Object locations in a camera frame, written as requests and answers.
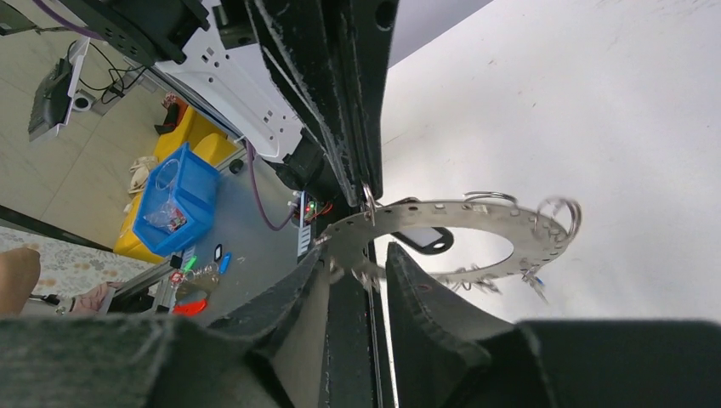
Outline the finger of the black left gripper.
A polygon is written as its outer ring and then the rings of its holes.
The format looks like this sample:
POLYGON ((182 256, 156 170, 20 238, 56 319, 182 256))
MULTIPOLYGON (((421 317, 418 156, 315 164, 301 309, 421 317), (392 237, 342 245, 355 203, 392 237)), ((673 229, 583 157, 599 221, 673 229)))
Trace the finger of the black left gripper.
POLYGON ((340 62, 347 98, 351 186, 383 195, 381 114, 398 3, 343 1, 340 62))
POLYGON ((276 85, 310 130, 351 207, 361 203, 349 96, 343 79, 344 1, 248 1, 247 12, 276 85))

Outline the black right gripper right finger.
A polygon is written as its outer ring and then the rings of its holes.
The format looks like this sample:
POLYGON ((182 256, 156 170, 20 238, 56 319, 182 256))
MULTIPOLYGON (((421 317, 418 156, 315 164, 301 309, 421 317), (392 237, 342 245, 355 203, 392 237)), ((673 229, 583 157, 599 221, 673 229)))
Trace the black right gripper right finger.
POLYGON ((386 258, 402 407, 717 407, 720 327, 703 320, 522 320, 476 308, 402 246, 386 258))

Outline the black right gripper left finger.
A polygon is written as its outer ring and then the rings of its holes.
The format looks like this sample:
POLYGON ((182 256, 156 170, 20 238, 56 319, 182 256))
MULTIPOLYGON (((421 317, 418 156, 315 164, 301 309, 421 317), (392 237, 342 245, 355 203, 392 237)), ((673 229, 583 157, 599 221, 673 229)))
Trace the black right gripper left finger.
POLYGON ((209 327, 170 314, 1 322, 4 407, 315 407, 330 282, 317 246, 209 327))

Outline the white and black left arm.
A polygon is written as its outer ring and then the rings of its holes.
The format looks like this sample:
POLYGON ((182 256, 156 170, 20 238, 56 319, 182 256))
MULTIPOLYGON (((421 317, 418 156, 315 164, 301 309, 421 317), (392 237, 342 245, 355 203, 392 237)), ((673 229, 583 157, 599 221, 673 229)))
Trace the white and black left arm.
POLYGON ((381 114, 396 1, 67 1, 294 190, 383 195, 381 114))

